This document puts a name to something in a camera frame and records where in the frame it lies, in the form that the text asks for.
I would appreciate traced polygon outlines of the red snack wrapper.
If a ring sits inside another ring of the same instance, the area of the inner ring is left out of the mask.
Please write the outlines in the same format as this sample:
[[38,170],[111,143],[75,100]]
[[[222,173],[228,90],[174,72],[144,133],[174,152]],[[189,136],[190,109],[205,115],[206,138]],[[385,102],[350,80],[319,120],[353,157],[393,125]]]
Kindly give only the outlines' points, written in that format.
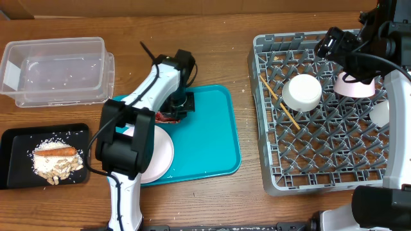
[[165,114],[157,112],[155,115],[155,122],[157,124],[176,124],[180,123],[182,116],[180,114]]

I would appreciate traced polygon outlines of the pink bowl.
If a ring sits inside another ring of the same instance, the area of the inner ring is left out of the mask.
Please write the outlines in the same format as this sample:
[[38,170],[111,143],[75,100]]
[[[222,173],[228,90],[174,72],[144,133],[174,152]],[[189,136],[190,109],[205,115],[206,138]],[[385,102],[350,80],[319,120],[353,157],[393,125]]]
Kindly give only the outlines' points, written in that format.
[[351,98],[369,98],[375,94],[374,80],[372,80],[370,84],[364,84],[362,82],[347,83],[343,80],[345,75],[345,72],[340,73],[333,87],[334,91],[339,95]]

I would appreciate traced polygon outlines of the white plate with food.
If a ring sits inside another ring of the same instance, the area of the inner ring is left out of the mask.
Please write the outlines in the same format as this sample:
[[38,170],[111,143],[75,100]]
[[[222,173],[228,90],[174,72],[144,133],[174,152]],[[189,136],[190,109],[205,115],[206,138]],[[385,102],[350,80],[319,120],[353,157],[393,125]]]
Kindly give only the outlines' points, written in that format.
[[162,177],[170,168],[174,158],[174,145],[168,133],[155,126],[154,149],[147,170],[142,174],[141,183],[152,183]]

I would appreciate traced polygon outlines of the white bowl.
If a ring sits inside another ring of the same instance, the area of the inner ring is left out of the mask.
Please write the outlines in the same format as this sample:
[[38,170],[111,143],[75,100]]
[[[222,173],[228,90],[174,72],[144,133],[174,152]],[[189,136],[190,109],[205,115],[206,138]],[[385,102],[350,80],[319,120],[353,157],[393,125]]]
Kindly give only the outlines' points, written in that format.
[[287,81],[282,89],[282,98],[294,111],[309,112],[319,103],[322,87],[318,79],[309,74],[299,74]]

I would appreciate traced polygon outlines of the white cup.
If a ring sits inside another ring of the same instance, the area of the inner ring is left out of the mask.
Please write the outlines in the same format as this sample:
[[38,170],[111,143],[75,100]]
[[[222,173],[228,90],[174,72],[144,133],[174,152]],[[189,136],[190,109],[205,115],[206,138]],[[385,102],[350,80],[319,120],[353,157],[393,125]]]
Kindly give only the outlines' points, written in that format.
[[378,127],[383,127],[389,123],[389,101],[385,100],[373,106],[369,113],[371,121]]

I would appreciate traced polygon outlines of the wooden chopstick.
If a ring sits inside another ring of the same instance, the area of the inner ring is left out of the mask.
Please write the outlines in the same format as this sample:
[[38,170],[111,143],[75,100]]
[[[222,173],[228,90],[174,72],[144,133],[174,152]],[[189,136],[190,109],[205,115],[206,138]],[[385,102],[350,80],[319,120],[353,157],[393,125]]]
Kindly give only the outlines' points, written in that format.
[[300,130],[301,127],[297,124],[296,120],[292,117],[291,113],[286,109],[286,107],[283,105],[282,102],[280,102],[279,97],[277,94],[271,89],[269,84],[266,82],[264,77],[259,75],[259,79],[262,81],[262,83],[265,85],[265,87],[268,89],[268,91],[271,93],[271,95],[274,97],[274,99],[279,103],[280,107],[283,109],[284,113],[288,116],[289,120],[293,123],[293,125],[296,127],[296,129]]

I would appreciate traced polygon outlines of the orange carrot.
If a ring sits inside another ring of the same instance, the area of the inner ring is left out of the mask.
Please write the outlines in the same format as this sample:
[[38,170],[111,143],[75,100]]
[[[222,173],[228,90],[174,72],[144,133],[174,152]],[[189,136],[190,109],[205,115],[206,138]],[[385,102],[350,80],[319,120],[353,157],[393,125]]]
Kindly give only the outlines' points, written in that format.
[[42,157],[70,157],[76,155],[77,150],[72,147],[55,148],[50,150],[37,150],[35,155]]

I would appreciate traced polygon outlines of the peanuts and rice food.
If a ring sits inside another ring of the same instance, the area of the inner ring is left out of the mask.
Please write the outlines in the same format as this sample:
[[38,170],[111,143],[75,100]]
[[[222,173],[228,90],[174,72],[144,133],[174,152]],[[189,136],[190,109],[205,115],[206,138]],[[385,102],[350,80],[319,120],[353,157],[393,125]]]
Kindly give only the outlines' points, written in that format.
[[50,150],[55,148],[65,148],[74,146],[66,143],[61,138],[50,138],[41,140],[33,150],[27,151],[28,157],[32,162],[33,172],[46,180],[50,185],[61,184],[63,180],[70,179],[75,173],[84,168],[83,150],[77,150],[76,155],[70,157],[42,157],[35,155],[37,150]]

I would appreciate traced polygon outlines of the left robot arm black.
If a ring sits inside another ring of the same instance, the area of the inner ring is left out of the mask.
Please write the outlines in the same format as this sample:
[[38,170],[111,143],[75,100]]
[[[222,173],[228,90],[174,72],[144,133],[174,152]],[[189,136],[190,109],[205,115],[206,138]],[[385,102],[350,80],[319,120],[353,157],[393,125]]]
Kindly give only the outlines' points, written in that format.
[[140,230],[143,216],[139,206],[141,175],[152,160],[155,121],[177,123],[195,111],[192,74],[197,73],[193,55],[178,50],[173,57],[152,59],[148,77],[122,101],[105,102],[100,129],[90,141],[96,159],[108,178],[111,215],[107,230]]

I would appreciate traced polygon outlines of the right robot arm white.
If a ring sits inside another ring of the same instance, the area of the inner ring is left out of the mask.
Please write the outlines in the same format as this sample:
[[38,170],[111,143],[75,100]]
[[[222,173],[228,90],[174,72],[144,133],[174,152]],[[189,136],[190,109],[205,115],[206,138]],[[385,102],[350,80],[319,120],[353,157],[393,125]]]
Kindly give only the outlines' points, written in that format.
[[351,203],[320,213],[319,230],[410,230],[410,25],[364,21],[357,34],[328,30],[315,54],[343,67],[349,83],[383,78],[389,141],[382,183],[354,190]]

